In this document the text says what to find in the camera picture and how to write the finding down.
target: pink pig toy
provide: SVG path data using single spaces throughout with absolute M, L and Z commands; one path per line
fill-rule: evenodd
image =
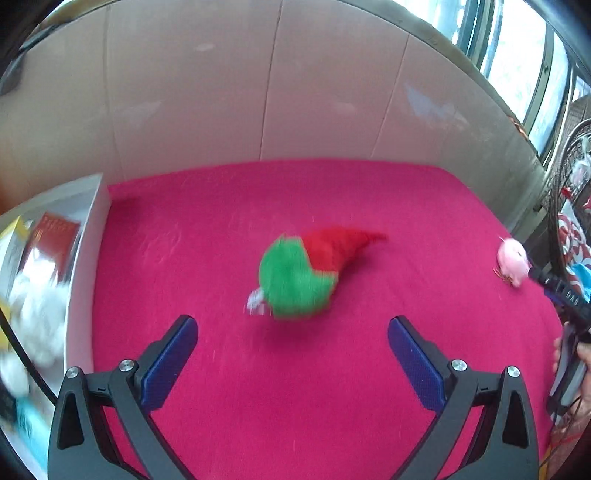
M 495 270 L 496 274 L 514 287 L 519 287 L 530 270 L 523 245 L 512 238 L 505 238 L 496 259 L 499 262 L 499 271 Z

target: red book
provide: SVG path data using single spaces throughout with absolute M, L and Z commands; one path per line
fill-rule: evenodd
M 35 226 L 25 253 L 22 270 L 33 281 L 61 281 L 72 257 L 80 224 L 53 213 L 44 213 Z

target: pink cloth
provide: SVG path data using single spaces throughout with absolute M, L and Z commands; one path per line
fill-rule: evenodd
M 263 162 L 132 181 L 111 194 L 95 367 L 137 357 L 181 313 L 197 319 L 197 348 L 153 416 L 199 480 L 390 478 L 433 418 L 388 347 L 397 314 L 474 369 L 517 365 L 545 449 L 558 317 L 529 280 L 515 289 L 496 276 L 508 234 L 452 175 L 384 161 Z M 248 316 L 267 246 L 327 225 L 389 240 L 347 268 L 317 318 Z M 445 472 L 477 419 L 474 411 Z M 137 465 L 117 425 L 115 434 Z

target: blue gripper pad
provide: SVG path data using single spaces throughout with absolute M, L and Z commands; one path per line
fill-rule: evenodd
M 185 317 L 172 338 L 162 348 L 141 381 L 140 406 L 146 413 L 164 405 L 181 370 L 197 345 L 197 322 Z
M 397 318 L 388 326 L 388 342 L 423 407 L 439 414 L 446 403 L 443 379 Z

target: green plush toy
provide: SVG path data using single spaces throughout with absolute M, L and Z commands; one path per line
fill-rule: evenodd
M 306 236 L 281 236 L 267 249 L 259 267 L 260 288 L 251 293 L 250 313 L 277 319 L 308 317 L 325 309 L 339 274 L 381 233 L 332 227 Z

